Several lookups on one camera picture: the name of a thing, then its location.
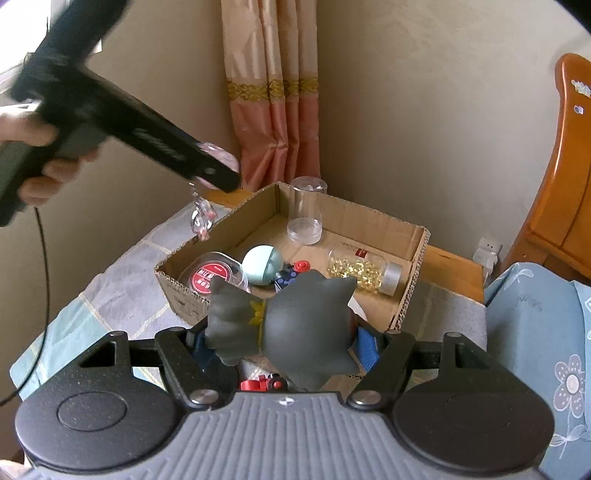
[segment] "yellow ribbon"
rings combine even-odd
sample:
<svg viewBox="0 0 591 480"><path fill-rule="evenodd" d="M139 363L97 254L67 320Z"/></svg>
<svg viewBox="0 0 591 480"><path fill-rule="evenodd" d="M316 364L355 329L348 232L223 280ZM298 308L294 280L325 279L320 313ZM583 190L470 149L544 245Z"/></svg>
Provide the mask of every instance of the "yellow ribbon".
<svg viewBox="0 0 591 480"><path fill-rule="evenodd" d="M259 327L258 347L259 347L259 351L261 351L262 321L263 321L263 316L265 314L265 300L263 300L261 302L251 300L251 307L252 307L252 312L254 313L254 317L250 319L250 321L248 322L248 325Z"/></svg>

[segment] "gray figurine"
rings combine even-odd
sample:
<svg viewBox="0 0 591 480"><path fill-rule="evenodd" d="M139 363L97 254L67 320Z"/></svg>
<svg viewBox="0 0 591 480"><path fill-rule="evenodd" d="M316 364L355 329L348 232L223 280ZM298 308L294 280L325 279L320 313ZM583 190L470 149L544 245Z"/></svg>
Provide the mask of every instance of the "gray figurine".
<svg viewBox="0 0 591 480"><path fill-rule="evenodd" d="M206 345L226 365L261 353L299 389L319 390L333 375L359 373L349 353L356 285L355 277L326 279L310 270L262 300L213 277Z"/></svg>

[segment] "red toy part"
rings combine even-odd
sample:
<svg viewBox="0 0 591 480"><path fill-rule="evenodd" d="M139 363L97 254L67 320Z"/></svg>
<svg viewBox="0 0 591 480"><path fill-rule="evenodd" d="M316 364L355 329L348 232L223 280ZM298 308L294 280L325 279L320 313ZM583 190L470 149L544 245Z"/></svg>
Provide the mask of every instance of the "red toy part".
<svg viewBox="0 0 591 480"><path fill-rule="evenodd" d="M266 392L267 378L264 375L259 375L258 380L245 380L240 382L240 390L246 392Z"/></svg>
<svg viewBox="0 0 591 480"><path fill-rule="evenodd" d="M243 392L280 392L287 391L287 382L278 374L272 374L269 378L259 375L258 380L245 380L240 382L240 390Z"/></svg>
<svg viewBox="0 0 591 480"><path fill-rule="evenodd" d="M294 270L298 273L307 272L310 269L310 262L307 260L298 260L294 263Z"/></svg>

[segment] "finger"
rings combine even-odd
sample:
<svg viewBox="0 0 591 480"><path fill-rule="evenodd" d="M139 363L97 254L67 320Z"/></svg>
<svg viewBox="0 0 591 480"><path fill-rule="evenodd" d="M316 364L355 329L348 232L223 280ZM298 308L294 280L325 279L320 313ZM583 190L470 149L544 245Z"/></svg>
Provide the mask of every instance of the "finger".
<svg viewBox="0 0 591 480"><path fill-rule="evenodd" d="M59 192L61 187L62 184L57 180L48 177L34 177L22 183L18 195L22 199L30 197L48 199Z"/></svg>
<svg viewBox="0 0 591 480"><path fill-rule="evenodd" d="M45 164L42 173L60 183L68 183L76 178L80 171L80 160L64 160L57 158Z"/></svg>
<svg viewBox="0 0 591 480"><path fill-rule="evenodd" d="M0 141L16 140L34 147L49 145L57 137L57 128L35 113L0 113Z"/></svg>
<svg viewBox="0 0 591 480"><path fill-rule="evenodd" d="M94 150L89 151L88 153L82 155L80 159L82 161L92 163L99 157L99 149L95 148Z"/></svg>
<svg viewBox="0 0 591 480"><path fill-rule="evenodd" d="M20 198L24 203L26 203L27 205L30 205L32 207L41 207L41 206L45 205L47 202L49 202L49 199L38 199L35 197L29 197L29 196L24 196L24 197L20 196Z"/></svg>

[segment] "gray ribbed platform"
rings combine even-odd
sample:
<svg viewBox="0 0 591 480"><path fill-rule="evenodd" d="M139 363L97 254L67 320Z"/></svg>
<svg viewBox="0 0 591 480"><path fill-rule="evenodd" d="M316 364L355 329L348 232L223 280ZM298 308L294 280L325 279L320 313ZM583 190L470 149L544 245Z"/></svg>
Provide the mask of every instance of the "gray ribbed platform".
<svg viewBox="0 0 591 480"><path fill-rule="evenodd" d="M188 416L152 458L120 472L66 475L46 468L26 480L451 480L421 463L385 419L341 405L335 394L237 393L220 410ZM533 471L502 477L541 480Z"/></svg>

